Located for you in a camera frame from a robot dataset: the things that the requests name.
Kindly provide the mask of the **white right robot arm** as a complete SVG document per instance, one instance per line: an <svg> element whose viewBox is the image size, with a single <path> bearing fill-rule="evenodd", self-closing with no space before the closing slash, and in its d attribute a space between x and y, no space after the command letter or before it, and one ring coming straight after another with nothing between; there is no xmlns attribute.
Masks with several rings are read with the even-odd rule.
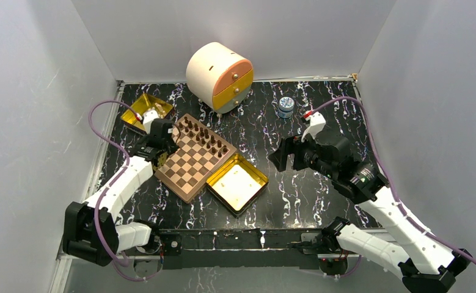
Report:
<svg viewBox="0 0 476 293"><path fill-rule="evenodd" d="M327 176L340 195L368 212L395 240L384 241L336 217L311 241L296 244L297 248L358 253L399 277L409 292L448 292L470 264L464 249L455 251L427 236L427 229L420 228L406 206L394 199L388 180L351 152L346 137L319 132L306 139L284 138L268 160L283 172L289 155L294 156L294 170L310 168Z"/></svg>

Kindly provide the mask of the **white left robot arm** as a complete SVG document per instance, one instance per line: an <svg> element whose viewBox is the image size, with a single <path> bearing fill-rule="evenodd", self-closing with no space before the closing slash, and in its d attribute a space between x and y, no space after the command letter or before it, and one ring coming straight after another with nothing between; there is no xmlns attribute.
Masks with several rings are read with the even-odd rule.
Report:
<svg viewBox="0 0 476 293"><path fill-rule="evenodd" d="M135 220L117 225L116 217L126 202L160 169L178 149L174 141L174 123L155 118L147 122L147 134L127 154L127 161L84 202L72 202L65 210L62 249L64 253L106 266L126 262L119 254L139 247L146 254L156 253L160 236L153 225Z"/></svg>

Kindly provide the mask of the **gold tin with white pieces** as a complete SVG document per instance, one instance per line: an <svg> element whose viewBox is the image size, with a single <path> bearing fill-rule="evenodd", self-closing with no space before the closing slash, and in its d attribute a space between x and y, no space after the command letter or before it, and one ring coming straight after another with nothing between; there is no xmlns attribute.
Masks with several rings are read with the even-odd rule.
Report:
<svg viewBox="0 0 476 293"><path fill-rule="evenodd" d="M151 109L157 111L159 118L172 118L175 115L175 108L172 104L169 104L147 93L143 93L131 105L131 108L141 116ZM143 124L137 120L132 111L126 110L120 116L120 119L124 122L127 128L133 130L136 133L145 134L145 128Z"/></svg>

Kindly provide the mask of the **dark chess pieces row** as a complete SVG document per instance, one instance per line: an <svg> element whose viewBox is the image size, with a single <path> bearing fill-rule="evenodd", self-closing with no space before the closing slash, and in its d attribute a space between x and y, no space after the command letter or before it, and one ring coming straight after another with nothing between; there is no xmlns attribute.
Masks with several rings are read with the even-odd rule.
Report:
<svg viewBox="0 0 476 293"><path fill-rule="evenodd" d="M193 158L201 161L202 158L215 158L216 162L219 162L236 151L234 146L187 114L181 117L176 125L178 129L174 129L174 140L179 149L175 155L184 160Z"/></svg>

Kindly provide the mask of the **wooden chess board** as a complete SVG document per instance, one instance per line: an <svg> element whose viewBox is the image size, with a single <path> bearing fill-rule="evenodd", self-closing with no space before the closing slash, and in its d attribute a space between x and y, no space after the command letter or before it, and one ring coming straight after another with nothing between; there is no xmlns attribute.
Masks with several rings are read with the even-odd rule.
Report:
<svg viewBox="0 0 476 293"><path fill-rule="evenodd" d="M154 176L185 203L190 203L203 189L208 177L232 155L227 155L216 162L215 158L212 160L202 158L201 161L193 158L184 160L174 153L168 157L161 168L154 172Z"/></svg>

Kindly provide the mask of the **empty gold tin lid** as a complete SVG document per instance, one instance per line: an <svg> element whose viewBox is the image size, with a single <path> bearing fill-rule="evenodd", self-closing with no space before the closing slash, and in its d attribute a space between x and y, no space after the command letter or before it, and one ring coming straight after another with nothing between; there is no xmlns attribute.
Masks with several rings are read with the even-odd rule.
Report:
<svg viewBox="0 0 476 293"><path fill-rule="evenodd" d="M268 178L242 155L235 153L206 180L208 190L239 217L259 197Z"/></svg>

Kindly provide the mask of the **small blue white jar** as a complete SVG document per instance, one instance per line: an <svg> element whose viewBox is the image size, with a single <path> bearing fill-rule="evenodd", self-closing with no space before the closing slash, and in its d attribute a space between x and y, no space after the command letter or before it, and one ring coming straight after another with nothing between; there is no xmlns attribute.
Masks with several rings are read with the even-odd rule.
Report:
<svg viewBox="0 0 476 293"><path fill-rule="evenodd" d="M295 101L291 97L281 97L278 101L277 115L280 118L290 118L293 115Z"/></svg>

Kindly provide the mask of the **round pastel drawer cabinet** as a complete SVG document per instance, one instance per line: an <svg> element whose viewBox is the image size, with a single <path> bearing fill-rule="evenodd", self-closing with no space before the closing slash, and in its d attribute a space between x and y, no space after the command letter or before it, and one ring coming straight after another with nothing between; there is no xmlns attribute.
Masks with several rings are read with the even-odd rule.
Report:
<svg viewBox="0 0 476 293"><path fill-rule="evenodd" d="M188 89L221 115L247 97L253 80L251 61L218 42L198 49L186 67Z"/></svg>

